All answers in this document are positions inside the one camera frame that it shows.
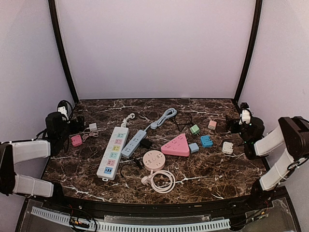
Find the white usb charger with cable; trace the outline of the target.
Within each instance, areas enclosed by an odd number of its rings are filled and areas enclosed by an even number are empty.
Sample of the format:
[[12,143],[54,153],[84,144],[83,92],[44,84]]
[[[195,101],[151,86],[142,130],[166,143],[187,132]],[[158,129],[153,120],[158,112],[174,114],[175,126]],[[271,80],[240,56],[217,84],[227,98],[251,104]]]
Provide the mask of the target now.
[[91,123],[89,124],[87,128],[84,129],[82,133],[82,142],[85,142],[88,138],[91,138],[91,137],[96,138],[98,136],[99,136],[99,131],[97,128],[97,124]]

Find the pink cube plug adapter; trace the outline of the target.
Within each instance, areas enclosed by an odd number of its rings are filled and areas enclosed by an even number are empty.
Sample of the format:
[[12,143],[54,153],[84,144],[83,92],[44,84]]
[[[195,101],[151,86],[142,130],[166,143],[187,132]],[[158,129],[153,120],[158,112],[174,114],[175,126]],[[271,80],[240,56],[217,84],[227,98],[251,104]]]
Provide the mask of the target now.
[[216,121],[214,121],[214,120],[210,120],[210,121],[209,121],[208,128],[209,128],[210,130],[215,130],[215,129],[216,129],[216,126],[217,126],[217,122],[216,122]]

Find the white multi plug adapter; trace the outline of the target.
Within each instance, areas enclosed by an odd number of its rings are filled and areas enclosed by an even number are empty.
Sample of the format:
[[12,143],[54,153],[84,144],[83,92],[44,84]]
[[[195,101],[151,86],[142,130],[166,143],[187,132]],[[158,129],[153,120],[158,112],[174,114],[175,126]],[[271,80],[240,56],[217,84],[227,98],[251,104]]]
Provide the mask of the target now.
[[234,151],[233,147],[234,147],[233,143],[225,141],[223,142],[222,152],[225,154],[231,155],[233,154],[233,151]]

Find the bright blue plug adapter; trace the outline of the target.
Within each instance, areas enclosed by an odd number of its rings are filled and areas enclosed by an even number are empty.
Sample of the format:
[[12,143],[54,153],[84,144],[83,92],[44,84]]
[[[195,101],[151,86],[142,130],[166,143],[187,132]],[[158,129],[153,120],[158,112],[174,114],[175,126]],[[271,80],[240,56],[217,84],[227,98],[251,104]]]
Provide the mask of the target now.
[[204,135],[200,137],[201,144],[204,148],[212,147],[213,141],[211,140],[211,137],[208,135]]

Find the green plug adapter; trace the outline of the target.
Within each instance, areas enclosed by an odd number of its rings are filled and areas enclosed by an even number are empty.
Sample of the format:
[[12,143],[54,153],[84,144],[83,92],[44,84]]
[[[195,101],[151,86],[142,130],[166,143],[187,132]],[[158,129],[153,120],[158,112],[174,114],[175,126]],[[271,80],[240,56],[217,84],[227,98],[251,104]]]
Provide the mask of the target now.
[[193,135],[200,135],[200,128],[197,124],[194,124],[191,128],[190,131]]

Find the white power strip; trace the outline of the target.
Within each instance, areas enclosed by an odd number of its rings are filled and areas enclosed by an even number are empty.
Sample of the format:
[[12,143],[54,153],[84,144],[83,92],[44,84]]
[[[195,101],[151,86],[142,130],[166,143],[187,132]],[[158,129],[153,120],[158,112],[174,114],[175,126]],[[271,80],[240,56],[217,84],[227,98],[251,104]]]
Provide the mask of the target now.
[[102,181],[114,180],[121,160],[121,151],[126,145],[129,134],[127,123],[134,119],[135,114],[131,113],[123,119],[120,127],[115,127],[101,159],[97,170],[97,177]]

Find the light blue plug adapter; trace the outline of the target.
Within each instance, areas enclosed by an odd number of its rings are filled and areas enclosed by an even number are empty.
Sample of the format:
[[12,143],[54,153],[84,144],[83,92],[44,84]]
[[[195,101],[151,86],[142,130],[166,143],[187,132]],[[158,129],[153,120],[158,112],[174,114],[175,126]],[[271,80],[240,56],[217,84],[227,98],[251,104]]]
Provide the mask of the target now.
[[199,146],[197,143],[192,143],[192,144],[189,144],[189,150],[190,150],[190,153],[196,153],[199,151]]

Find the pink triangular power socket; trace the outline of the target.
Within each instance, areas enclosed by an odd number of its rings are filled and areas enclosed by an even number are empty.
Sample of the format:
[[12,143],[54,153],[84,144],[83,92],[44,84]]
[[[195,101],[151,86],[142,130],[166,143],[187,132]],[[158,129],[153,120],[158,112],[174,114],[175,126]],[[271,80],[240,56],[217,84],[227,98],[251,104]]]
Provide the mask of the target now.
[[182,133],[161,146],[161,152],[165,155],[188,157],[190,148],[185,133]]

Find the grey blue power strip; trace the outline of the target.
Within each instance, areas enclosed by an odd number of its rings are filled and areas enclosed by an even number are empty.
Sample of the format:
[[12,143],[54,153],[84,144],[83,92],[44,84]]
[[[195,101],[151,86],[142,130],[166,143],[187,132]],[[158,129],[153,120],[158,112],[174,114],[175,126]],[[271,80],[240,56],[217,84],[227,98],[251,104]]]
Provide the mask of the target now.
[[139,147],[140,142],[144,139],[147,135],[147,132],[144,130],[139,130],[133,138],[128,142],[128,144],[124,147],[121,151],[121,154],[125,158],[130,158],[135,150]]

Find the pink round power socket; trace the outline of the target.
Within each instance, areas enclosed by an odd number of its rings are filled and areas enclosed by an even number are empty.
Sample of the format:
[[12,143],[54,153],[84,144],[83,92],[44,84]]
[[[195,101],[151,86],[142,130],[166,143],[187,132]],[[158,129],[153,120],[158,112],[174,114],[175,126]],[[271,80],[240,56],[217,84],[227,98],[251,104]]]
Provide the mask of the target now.
[[166,157],[158,150],[151,150],[144,154],[142,161],[146,170],[156,172],[164,168]]

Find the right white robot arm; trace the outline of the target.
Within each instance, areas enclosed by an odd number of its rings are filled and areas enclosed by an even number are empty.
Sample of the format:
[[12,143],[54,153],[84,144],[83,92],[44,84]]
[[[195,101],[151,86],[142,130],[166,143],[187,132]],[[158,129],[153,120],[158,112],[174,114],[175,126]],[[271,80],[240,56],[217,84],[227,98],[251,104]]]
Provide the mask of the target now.
[[250,160],[266,157],[278,147],[284,147],[280,158],[257,180],[252,187],[254,193],[246,200],[246,205],[256,210],[265,202],[264,192],[274,190],[309,160],[309,121],[301,116],[280,117],[279,125],[264,136],[265,126],[260,118],[241,115],[226,116],[225,120],[227,129],[243,140],[244,153]]

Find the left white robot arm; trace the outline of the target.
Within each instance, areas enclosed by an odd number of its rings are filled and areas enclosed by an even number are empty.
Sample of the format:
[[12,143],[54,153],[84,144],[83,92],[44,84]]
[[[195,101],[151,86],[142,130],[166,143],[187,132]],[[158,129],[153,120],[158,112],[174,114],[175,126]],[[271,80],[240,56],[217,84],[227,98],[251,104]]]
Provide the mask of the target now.
[[60,183],[44,181],[27,175],[18,174],[14,166],[29,160],[54,157],[63,150],[68,152],[70,135],[84,131],[83,116],[66,121],[46,119],[46,129],[31,140],[8,141],[0,144],[0,192],[6,196],[22,194],[49,198],[49,203],[58,211],[68,207]]

